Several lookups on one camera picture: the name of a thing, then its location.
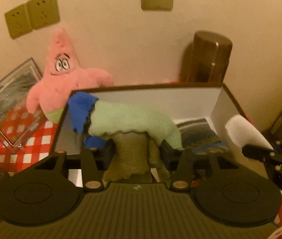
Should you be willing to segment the striped knitted sock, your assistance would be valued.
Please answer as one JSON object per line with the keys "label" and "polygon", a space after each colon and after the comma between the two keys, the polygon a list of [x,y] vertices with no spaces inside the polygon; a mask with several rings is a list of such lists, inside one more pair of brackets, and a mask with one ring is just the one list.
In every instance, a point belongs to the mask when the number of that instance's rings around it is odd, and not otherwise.
{"label": "striped knitted sock", "polygon": [[195,154],[222,153],[232,157],[228,144],[210,127],[205,118],[188,120],[177,124],[182,146]]}

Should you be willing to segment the white tissue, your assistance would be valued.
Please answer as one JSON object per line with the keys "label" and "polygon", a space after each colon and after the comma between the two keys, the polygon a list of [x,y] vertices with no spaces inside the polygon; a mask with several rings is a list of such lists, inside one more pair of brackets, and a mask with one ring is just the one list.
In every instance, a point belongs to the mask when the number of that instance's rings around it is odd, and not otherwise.
{"label": "white tissue", "polygon": [[273,150],[272,145],[261,132],[239,114],[227,121],[225,129],[231,141],[240,148],[245,145],[253,145]]}

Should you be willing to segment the green grey microfibre cloth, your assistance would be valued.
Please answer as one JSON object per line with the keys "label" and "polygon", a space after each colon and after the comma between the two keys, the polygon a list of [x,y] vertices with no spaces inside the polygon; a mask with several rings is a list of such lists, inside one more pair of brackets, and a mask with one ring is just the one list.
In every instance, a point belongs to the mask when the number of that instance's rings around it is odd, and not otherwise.
{"label": "green grey microfibre cloth", "polygon": [[180,130],[169,116],[142,105],[99,100],[90,120],[88,134],[111,139],[116,146],[105,182],[150,182],[152,168],[159,181],[169,182],[159,148],[163,141],[173,149],[182,147]]}

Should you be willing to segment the brown cardboard box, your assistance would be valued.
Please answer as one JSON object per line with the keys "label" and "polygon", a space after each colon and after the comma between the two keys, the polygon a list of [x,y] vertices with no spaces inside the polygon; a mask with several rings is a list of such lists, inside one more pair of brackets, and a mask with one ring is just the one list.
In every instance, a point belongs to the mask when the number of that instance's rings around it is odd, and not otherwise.
{"label": "brown cardboard box", "polygon": [[168,115],[175,123],[206,118],[209,126],[228,144],[238,163],[263,177],[264,164],[251,160],[229,138],[225,124],[233,116],[246,117],[243,108],[225,84],[158,84],[88,89],[87,93],[115,103],[143,105]]}

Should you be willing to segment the red white checkered tablecloth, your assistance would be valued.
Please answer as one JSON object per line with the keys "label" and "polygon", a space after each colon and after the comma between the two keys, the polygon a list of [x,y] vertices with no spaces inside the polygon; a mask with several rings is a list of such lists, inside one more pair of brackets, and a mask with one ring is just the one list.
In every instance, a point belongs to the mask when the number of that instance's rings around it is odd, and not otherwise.
{"label": "red white checkered tablecloth", "polygon": [[[19,134],[17,131],[22,131],[25,127],[26,121],[30,119],[30,115],[21,111],[19,116],[13,112],[8,117],[8,125],[4,127],[4,131],[8,132],[8,135]],[[48,156],[49,150],[52,147],[52,142],[56,134],[57,125],[51,121],[46,120],[40,126],[35,126],[36,129],[21,144],[21,149],[11,148],[9,144],[4,141],[0,142],[0,166],[6,169],[8,172],[16,173],[22,171],[26,167],[42,160]],[[9,149],[17,149],[15,154],[12,154]],[[275,222],[282,226],[282,206],[279,210],[278,216]]]}

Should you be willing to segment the pink starfish plush toy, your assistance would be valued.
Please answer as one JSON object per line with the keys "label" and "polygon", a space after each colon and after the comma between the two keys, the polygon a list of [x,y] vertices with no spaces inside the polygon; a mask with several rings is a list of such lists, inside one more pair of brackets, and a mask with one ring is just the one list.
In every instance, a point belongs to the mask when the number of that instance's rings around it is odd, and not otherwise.
{"label": "pink starfish plush toy", "polygon": [[65,29],[56,29],[47,50],[44,75],[29,90],[26,109],[30,114],[40,109],[49,121],[58,123],[72,91],[113,84],[114,79],[107,71],[82,68]]}

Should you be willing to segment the brown metal thermos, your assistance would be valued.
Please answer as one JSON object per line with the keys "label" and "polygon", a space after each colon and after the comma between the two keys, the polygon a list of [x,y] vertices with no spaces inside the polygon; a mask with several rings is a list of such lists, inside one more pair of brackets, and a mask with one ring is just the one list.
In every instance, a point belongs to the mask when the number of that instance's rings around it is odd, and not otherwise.
{"label": "brown metal thermos", "polygon": [[223,83],[233,43],[230,38],[207,30],[195,32],[183,53],[179,80],[187,83]]}

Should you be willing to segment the framed picture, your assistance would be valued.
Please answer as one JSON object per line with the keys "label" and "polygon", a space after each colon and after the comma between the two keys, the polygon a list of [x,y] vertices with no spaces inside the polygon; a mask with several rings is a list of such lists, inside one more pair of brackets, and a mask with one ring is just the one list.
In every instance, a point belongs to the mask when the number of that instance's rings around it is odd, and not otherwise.
{"label": "framed picture", "polygon": [[[0,81],[0,142],[6,141],[11,148],[21,149],[21,144],[34,132],[35,126],[46,121],[42,110],[30,114],[26,109],[28,92],[41,78],[37,64],[33,58],[29,58]],[[30,115],[30,119],[26,121],[22,131],[15,131],[19,134],[8,135],[4,131],[8,117],[13,112],[19,116],[23,110]]]}

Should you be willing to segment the double wall socket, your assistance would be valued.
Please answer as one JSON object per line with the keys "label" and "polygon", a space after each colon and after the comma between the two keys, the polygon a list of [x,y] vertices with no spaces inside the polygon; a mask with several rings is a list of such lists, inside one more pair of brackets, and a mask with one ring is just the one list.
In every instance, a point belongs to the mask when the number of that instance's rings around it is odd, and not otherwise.
{"label": "double wall socket", "polygon": [[57,0],[30,0],[5,13],[10,38],[38,30],[60,21]]}

